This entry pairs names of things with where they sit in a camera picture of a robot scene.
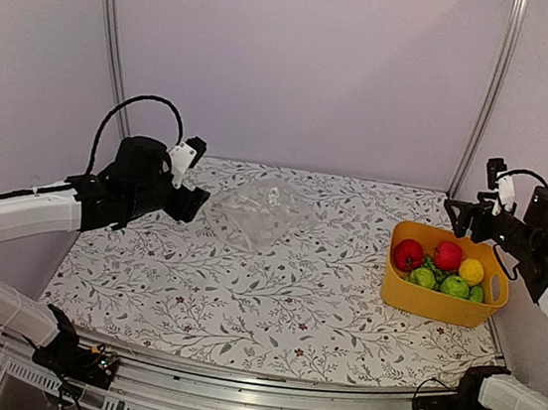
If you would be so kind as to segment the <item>red apple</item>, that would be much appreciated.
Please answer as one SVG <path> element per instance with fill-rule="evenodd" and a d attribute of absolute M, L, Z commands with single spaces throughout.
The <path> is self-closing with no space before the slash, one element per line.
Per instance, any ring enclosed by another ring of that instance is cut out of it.
<path fill-rule="evenodd" d="M 420 243 L 411 238 L 403 239 L 392 250 L 394 267 L 401 272 L 412 272 L 422 265 L 423 248 Z"/>
<path fill-rule="evenodd" d="M 441 241 L 434 253 L 434 263 L 442 271 L 457 271 L 463 261 L 464 251 L 457 243 Z"/>

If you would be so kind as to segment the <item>clear zip top bag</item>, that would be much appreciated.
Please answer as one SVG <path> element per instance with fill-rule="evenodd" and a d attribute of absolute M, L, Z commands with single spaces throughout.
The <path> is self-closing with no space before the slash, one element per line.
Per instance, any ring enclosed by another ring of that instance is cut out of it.
<path fill-rule="evenodd" d="M 284 180 L 262 179 L 214 195 L 203 206 L 214 235 L 227 246 L 259 253 L 318 224 L 307 201 Z"/>

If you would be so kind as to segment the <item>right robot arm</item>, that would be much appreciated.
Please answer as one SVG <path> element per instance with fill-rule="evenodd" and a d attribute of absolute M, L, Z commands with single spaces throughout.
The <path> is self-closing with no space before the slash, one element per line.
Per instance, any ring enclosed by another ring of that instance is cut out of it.
<path fill-rule="evenodd" d="M 548 319 L 548 188 L 537 187 L 523 219 L 489 203 L 447 200 L 454 234 L 466 232 L 475 243 L 492 240 L 517 261 L 515 270 L 531 301 Z M 506 369 L 480 366 L 466 370 L 446 410 L 548 410 L 548 398 L 519 382 Z"/>

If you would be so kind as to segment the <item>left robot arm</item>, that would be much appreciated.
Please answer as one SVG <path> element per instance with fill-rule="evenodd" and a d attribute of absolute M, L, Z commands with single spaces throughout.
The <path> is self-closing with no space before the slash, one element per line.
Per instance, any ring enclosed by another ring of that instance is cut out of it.
<path fill-rule="evenodd" d="M 175 221 L 192 221 L 209 194 L 186 188 L 183 179 L 205 152 L 206 142 L 197 137 L 173 149 L 148 137 L 127 137 L 114 162 L 98 175 L 0 194 L 0 243 L 58 231 L 120 230 L 156 210 Z M 69 318 L 1 281 L 0 328 L 30 340 L 61 373 L 75 373 L 83 365 Z"/>

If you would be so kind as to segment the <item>yellow lemon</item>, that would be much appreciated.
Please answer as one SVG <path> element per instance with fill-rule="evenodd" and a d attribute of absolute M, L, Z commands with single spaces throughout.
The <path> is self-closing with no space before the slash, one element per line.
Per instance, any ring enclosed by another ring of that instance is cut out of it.
<path fill-rule="evenodd" d="M 458 271 L 469 287 L 477 286 L 484 279 L 484 268 L 478 259 L 466 258 Z"/>

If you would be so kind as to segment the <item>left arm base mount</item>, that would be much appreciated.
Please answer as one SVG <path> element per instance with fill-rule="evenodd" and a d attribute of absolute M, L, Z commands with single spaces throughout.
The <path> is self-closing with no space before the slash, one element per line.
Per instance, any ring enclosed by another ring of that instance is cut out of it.
<path fill-rule="evenodd" d="M 97 346 L 80 346 L 51 342 L 34 349 L 32 361 L 51 370 L 59 378 L 73 379 L 84 384 L 108 389 L 119 367 L 119 355 Z"/>

